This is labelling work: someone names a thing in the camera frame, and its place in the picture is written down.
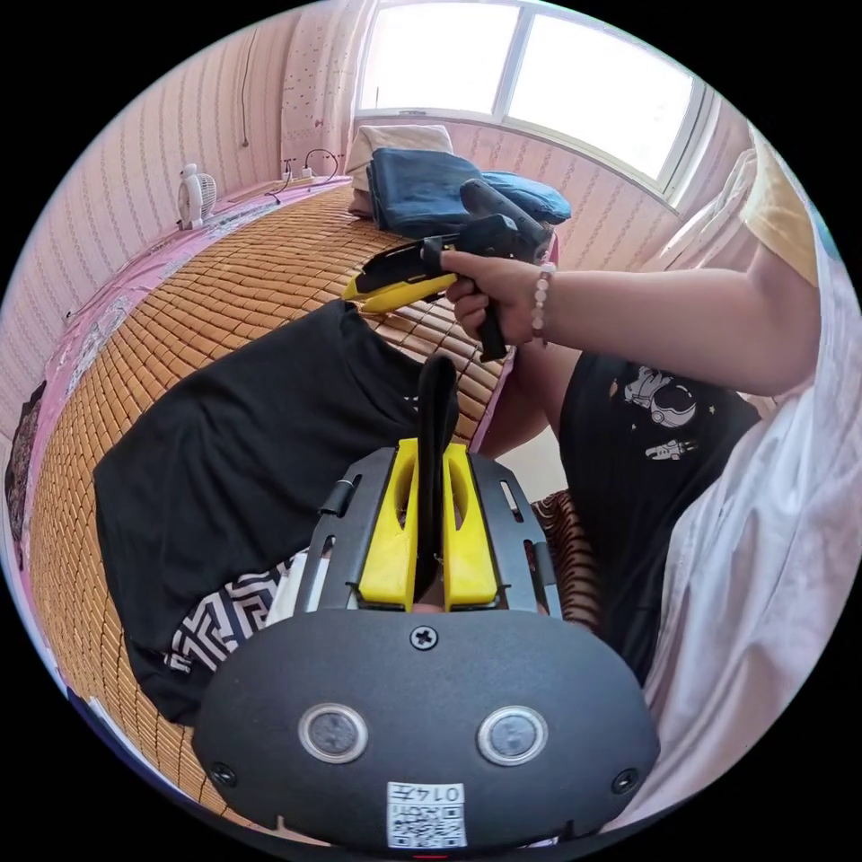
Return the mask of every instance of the astronaut print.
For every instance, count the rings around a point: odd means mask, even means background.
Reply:
[[[651,446],[646,450],[646,457],[653,461],[679,461],[686,452],[693,452],[698,448],[696,441],[671,440],[660,446]]]
[[[670,374],[644,365],[638,369],[637,380],[626,385],[623,398],[627,404],[644,409],[654,425],[664,428],[684,428],[698,413],[697,402],[686,386]],[[673,439],[649,447],[645,455],[653,461],[679,461],[696,448],[692,441]]]

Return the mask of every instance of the small fan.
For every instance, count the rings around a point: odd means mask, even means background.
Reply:
[[[213,211],[216,203],[216,181],[208,173],[198,173],[196,164],[187,164],[180,171],[180,229],[197,230]]]

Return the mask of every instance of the beaded bracelet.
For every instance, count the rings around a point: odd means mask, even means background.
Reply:
[[[543,263],[540,266],[539,280],[536,282],[535,305],[532,309],[532,336],[535,339],[541,339],[543,346],[548,345],[542,332],[545,325],[545,302],[548,299],[550,277],[556,271],[557,267],[554,264]]]

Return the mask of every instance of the hand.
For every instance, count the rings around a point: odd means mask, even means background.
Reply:
[[[461,276],[446,291],[446,298],[455,306],[455,319],[472,339],[480,340],[478,329],[485,320],[488,301],[493,300],[506,344],[532,341],[532,307],[539,267],[464,251],[444,251],[440,263],[443,269]]]

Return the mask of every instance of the bamboo mat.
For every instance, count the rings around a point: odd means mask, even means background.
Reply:
[[[31,584],[61,673],[95,697],[168,779],[235,822],[191,750],[191,731],[161,717],[140,692],[121,643],[96,539],[92,470],[177,381],[341,295],[357,268],[402,239],[347,214],[352,189],[334,189],[263,216],[202,251],[129,315],[66,404],[51,436],[31,519]],[[367,318],[397,349],[451,357],[459,373],[455,437],[468,443],[502,373],[480,365],[451,306],[416,303]]]

